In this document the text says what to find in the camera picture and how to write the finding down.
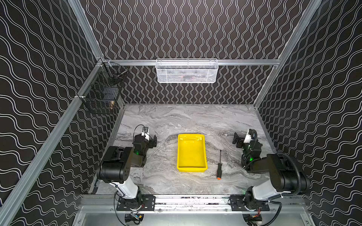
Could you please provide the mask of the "black orange-tipped screwdriver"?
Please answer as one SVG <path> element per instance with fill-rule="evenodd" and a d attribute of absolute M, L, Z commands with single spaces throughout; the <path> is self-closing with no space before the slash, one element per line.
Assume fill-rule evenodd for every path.
<path fill-rule="evenodd" d="M 216 178 L 218 180 L 221 180 L 221 178 L 222 178 L 222 161 L 221 161 L 221 158 L 222 158 L 222 150 L 220 150 L 219 163 L 218 163 L 218 168 L 217 168 L 217 172 L 216 172 Z"/>

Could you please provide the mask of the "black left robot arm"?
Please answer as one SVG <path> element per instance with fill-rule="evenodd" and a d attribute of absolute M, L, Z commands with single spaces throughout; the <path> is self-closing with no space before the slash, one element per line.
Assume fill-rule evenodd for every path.
<path fill-rule="evenodd" d="M 154 197 L 143 195 L 139 186 L 130 178 L 131 168 L 143 168 L 147 162 L 147 152 L 157 146 L 157 136 L 141 133 L 133 138 L 132 147 L 107 149 L 98 169 L 97 179 L 116 189 L 117 208 L 125 211 L 149 211 Z"/>

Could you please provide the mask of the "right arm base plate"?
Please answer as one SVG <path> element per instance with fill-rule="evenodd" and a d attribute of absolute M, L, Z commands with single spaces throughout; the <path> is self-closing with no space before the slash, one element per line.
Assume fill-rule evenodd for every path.
<path fill-rule="evenodd" d="M 245 195 L 231 195 L 228 204 L 232 211 L 269 211 L 269 205 L 265 201 L 248 199 Z"/>

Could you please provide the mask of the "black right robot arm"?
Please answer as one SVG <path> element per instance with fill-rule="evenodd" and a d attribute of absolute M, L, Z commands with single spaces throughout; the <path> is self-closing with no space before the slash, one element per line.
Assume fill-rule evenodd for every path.
<path fill-rule="evenodd" d="M 241 166 L 247 173 L 268 173 L 270 177 L 247 189 L 242 200 L 247 210 L 260 210 L 273 199 L 301 195 L 310 189 L 310 179 L 291 156 L 282 152 L 260 156 L 263 145 L 256 130 L 249 130 L 244 137 L 234 133 L 232 143 L 242 150 Z"/>

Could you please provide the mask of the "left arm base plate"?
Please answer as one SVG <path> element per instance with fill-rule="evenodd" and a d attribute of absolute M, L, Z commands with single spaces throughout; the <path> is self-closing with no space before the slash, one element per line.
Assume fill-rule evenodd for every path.
<path fill-rule="evenodd" d="M 153 195 L 142 195 L 135 199 L 119 198 L 117 202 L 117 211 L 154 211 L 156 197 Z"/>

